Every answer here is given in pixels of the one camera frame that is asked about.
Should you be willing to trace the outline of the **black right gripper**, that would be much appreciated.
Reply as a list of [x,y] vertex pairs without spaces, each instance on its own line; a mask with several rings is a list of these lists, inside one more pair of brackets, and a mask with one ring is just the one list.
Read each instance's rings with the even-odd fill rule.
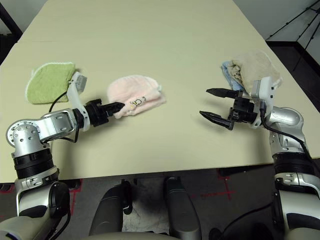
[[220,98],[235,98],[233,107],[230,108],[228,119],[222,118],[220,115],[212,112],[199,112],[210,122],[232,131],[234,122],[253,123],[256,120],[258,114],[254,112],[255,104],[247,98],[238,97],[238,90],[210,88],[207,89],[206,92]]

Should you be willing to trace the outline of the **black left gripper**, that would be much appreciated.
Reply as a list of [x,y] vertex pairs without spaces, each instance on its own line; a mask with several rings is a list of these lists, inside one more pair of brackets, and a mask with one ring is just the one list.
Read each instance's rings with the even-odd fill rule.
[[88,113],[90,124],[94,127],[106,124],[109,122],[109,117],[120,118],[119,111],[125,106],[121,102],[112,102],[102,105],[101,99],[88,101],[84,107]]

